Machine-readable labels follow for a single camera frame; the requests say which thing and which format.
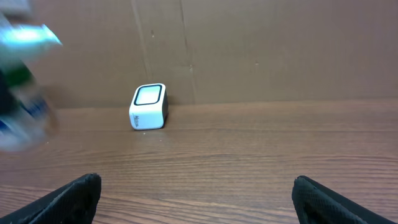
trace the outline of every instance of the small white box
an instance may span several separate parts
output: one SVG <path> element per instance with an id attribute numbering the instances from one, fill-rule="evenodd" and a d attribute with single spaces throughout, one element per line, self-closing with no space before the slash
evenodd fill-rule
<path id="1" fill-rule="evenodd" d="M 131 126 L 135 130 L 163 127 L 168 113 L 165 85 L 157 83 L 138 87 L 129 110 Z"/>

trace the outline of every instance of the blurry object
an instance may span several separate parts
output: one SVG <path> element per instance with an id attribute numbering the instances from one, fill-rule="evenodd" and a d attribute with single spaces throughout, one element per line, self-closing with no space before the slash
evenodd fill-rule
<path id="1" fill-rule="evenodd" d="M 0 223 L 90 224 L 100 196 L 101 177 L 98 174 L 86 174 L 0 218 Z"/>
<path id="2" fill-rule="evenodd" d="M 292 199 L 301 224 L 394 224 L 306 176 L 294 181 Z"/>
<path id="3" fill-rule="evenodd" d="M 0 13 L 7 16 L 29 17 L 32 8 L 29 0 L 0 0 Z"/>
<path id="4" fill-rule="evenodd" d="M 12 27 L 4 20 L 1 22 L 0 72 L 16 106 L 0 116 L 2 130 L 7 133 L 6 138 L 0 139 L 0 150 L 27 149 L 46 140 L 56 130 L 54 110 L 22 59 L 34 58 L 60 44 L 46 26 Z"/>
<path id="5" fill-rule="evenodd" d="M 136 130 L 163 127 L 169 113 L 166 86 L 158 84 L 138 87 L 131 102 L 130 122 Z"/>

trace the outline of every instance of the brown tabletop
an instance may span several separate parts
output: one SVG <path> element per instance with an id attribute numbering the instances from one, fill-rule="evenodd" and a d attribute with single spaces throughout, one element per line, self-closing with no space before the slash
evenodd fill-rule
<path id="1" fill-rule="evenodd" d="M 152 131 L 128 108 L 59 117 L 39 148 L 0 152 L 0 216 L 97 172 L 94 223 L 298 223 L 307 175 L 398 222 L 398 100 L 171 106 Z"/>

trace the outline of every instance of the cardboard backdrop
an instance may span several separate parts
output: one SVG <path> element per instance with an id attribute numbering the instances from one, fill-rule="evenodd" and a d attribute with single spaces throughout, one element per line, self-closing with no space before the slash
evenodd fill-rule
<path id="1" fill-rule="evenodd" d="M 32 0 L 63 42 L 29 62 L 59 108 L 398 96 L 396 0 Z"/>

